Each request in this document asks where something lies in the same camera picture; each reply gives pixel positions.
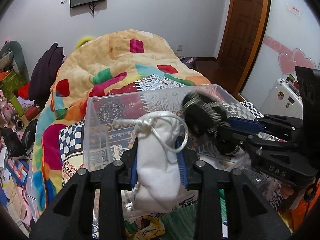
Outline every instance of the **white drawstring pouch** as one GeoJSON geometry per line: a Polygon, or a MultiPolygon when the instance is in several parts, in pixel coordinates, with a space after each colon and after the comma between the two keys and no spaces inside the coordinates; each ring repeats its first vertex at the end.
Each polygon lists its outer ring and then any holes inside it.
{"type": "Polygon", "coordinates": [[[135,124],[139,180],[135,209],[149,213],[171,211],[186,191],[181,184],[176,153],[187,144],[187,125],[170,111],[152,112],[139,119],[114,120],[114,123],[135,124]],[[180,122],[186,133],[182,145],[175,149],[180,122]]]}

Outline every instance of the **white suitcase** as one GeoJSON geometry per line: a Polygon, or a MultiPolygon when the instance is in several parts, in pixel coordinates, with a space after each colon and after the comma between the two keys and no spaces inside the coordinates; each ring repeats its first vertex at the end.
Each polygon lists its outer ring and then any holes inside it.
{"type": "Polygon", "coordinates": [[[278,79],[264,101],[260,112],[263,115],[275,114],[302,119],[302,98],[291,87],[293,87],[291,83],[289,84],[282,78],[278,79]]]}

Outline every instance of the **green box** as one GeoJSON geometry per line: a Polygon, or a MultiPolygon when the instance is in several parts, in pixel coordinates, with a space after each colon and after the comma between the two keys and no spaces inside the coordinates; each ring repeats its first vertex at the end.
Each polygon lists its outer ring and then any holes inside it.
{"type": "Polygon", "coordinates": [[[2,82],[0,82],[0,90],[2,90],[6,98],[9,98],[12,93],[27,83],[28,81],[24,75],[19,75],[12,70],[9,75],[7,75],[2,82]]]}

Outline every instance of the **wooden floor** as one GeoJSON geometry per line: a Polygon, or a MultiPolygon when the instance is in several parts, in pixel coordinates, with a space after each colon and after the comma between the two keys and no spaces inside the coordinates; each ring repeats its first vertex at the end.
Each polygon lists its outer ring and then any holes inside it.
{"type": "Polygon", "coordinates": [[[212,84],[222,86],[226,91],[232,94],[238,84],[231,70],[221,68],[213,60],[197,61],[197,67],[212,84]]]}

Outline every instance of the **magenta square patch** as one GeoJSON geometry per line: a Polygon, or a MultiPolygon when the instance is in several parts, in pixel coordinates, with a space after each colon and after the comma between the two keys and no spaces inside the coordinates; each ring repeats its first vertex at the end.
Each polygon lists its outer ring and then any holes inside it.
{"type": "Polygon", "coordinates": [[[130,52],[144,53],[143,42],[138,40],[130,40],[130,52]]]}

